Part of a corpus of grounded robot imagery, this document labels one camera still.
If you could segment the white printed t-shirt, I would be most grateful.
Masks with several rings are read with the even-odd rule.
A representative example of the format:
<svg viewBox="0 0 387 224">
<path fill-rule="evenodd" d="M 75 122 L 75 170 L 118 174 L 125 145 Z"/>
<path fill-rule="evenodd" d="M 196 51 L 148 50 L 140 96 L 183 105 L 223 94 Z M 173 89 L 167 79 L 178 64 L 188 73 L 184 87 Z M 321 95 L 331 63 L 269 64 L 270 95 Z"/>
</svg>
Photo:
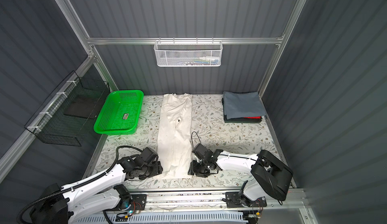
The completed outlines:
<svg viewBox="0 0 387 224">
<path fill-rule="evenodd" d="M 155 179 L 189 178 L 192 95 L 165 94 L 161 105 L 157 154 L 163 168 Z"/>
</svg>

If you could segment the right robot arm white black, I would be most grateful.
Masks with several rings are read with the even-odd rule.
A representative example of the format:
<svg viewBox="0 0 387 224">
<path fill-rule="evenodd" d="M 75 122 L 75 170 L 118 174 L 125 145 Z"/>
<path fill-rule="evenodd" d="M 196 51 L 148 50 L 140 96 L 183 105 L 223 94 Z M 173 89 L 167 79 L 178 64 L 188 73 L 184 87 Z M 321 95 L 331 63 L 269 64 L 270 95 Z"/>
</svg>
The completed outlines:
<svg viewBox="0 0 387 224">
<path fill-rule="evenodd" d="M 192 152 L 197 160 L 190 164 L 189 175 L 206 178 L 214 175 L 215 171 L 238 171 L 253 177 L 243 183 L 235 204 L 263 206 L 261 200 L 266 196 L 280 204 L 286 200 L 293 171 L 271 152 L 262 149 L 257 154 L 236 154 L 221 149 L 211 151 L 202 144 L 198 144 Z"/>
</svg>

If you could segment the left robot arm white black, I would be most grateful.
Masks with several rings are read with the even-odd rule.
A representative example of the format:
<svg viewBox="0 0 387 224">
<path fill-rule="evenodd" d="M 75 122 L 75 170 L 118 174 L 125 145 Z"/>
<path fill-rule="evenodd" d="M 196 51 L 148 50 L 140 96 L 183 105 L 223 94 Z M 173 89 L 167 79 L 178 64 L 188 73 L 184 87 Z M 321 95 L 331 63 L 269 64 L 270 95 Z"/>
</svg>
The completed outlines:
<svg viewBox="0 0 387 224">
<path fill-rule="evenodd" d="M 25 223 L 23 214 L 27 210 L 33 224 L 72 224 L 100 211 L 119 210 L 132 216 L 142 210 L 143 201 L 134 200 L 123 183 L 161 174 L 161 162 L 156 151 L 149 147 L 122 158 L 120 149 L 116 149 L 115 160 L 108 169 L 61 187 L 58 184 L 47 187 L 37 200 L 20 211 L 17 222 Z"/>
</svg>

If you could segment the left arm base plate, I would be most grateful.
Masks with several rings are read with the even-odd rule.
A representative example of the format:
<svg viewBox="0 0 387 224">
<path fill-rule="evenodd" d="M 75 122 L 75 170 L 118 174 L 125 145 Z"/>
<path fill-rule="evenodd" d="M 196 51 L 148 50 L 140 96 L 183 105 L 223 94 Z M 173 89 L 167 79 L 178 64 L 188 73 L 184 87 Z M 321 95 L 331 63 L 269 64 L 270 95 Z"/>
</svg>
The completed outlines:
<svg viewBox="0 0 387 224">
<path fill-rule="evenodd" d="M 135 194 L 123 197 L 114 210 L 119 211 L 143 211 L 147 203 L 146 194 Z"/>
</svg>

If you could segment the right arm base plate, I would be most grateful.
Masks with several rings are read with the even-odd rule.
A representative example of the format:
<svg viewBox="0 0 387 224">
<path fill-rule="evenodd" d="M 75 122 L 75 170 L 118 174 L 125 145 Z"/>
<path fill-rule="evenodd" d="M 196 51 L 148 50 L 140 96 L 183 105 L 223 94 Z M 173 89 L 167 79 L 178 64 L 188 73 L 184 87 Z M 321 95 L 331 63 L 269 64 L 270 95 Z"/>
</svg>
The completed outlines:
<svg viewBox="0 0 387 224">
<path fill-rule="evenodd" d="M 237 191 L 226 192 L 222 201 L 226 203 L 228 208 L 238 207 L 267 207 L 267 201 L 265 197 L 260 197 L 255 201 L 248 199 Z"/>
</svg>

